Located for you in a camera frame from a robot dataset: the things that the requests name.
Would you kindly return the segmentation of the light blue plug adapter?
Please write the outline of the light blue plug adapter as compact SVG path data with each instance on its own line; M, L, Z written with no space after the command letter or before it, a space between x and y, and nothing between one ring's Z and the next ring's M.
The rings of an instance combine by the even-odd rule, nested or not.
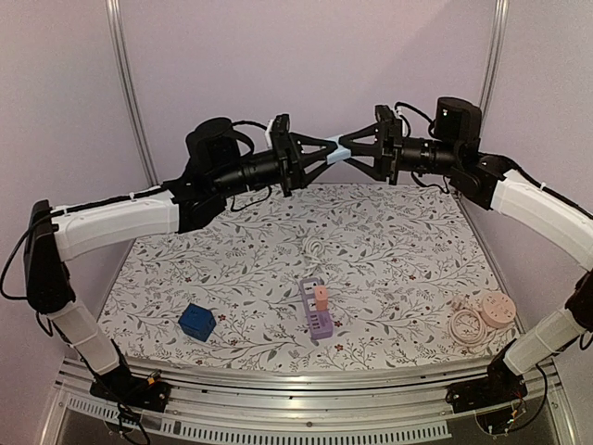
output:
M335 143L335 149L326 156L326 163L328 165L336 164L339 161L344 161L351 157L351 150L343 146L340 142L340 135L328 138L328 141Z

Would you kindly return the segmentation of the pink plug adapter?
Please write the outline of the pink plug adapter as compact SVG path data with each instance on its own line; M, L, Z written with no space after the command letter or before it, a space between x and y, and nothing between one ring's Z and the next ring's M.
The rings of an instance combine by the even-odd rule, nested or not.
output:
M315 286L314 290L314 302L315 308L318 312L325 312L328 310L328 290L326 286Z

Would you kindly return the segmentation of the purple power strip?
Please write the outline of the purple power strip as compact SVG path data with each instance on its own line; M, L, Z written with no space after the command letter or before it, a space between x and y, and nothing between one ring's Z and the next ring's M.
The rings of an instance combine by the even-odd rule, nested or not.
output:
M313 288L315 286L325 286L325 283L321 278L309 277L301 280L298 286L305 309L310 337L313 340L332 337L334 333L334 322L329 312L329 298L327 311L317 311L314 302Z

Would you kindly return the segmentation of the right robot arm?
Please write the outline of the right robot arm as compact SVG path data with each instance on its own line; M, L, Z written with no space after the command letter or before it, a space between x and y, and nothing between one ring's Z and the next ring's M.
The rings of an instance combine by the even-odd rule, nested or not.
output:
M487 367L479 396L498 404L540 361L592 329L592 216L537 182L515 161L479 150L482 111L455 97L440 97L429 136L404 134L409 126L387 106L376 122L342 135L328 161L344 161L377 181L395 184L400 172L441 175L467 199L524 224L568 253L585 270L563 308L502 350Z

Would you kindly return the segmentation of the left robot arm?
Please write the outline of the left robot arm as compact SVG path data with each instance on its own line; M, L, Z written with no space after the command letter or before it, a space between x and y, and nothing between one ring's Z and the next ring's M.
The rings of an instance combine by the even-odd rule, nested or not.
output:
M218 117L185 139L182 175L141 192L51 208L37 202L23 255L26 300L45 315L99 376L118 402L137 395L135 378L94 316L76 299L67 262L90 251L149 235L183 234L206 227L229 197L279 185L285 195L306 187L332 163L335 140L292 133L287 115L265 129L267 150L256 152L239 123Z

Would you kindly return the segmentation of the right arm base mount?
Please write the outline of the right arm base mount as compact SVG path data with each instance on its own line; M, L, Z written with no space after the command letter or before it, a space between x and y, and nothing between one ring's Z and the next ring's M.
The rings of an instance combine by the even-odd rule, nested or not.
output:
M503 361L494 361L485 376L447 386L445 401L454 413L464 413L518 400L527 393L522 375L514 374Z

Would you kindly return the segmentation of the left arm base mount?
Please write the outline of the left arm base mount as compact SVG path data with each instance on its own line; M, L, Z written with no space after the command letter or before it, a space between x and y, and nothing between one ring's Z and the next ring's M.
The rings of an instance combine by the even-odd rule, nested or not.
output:
M169 401L171 384L162 379L159 369L148 376L134 375L120 348L114 342L112 344L118 354L118 366L104 375L89 368L94 377L90 394L121 406L163 413Z

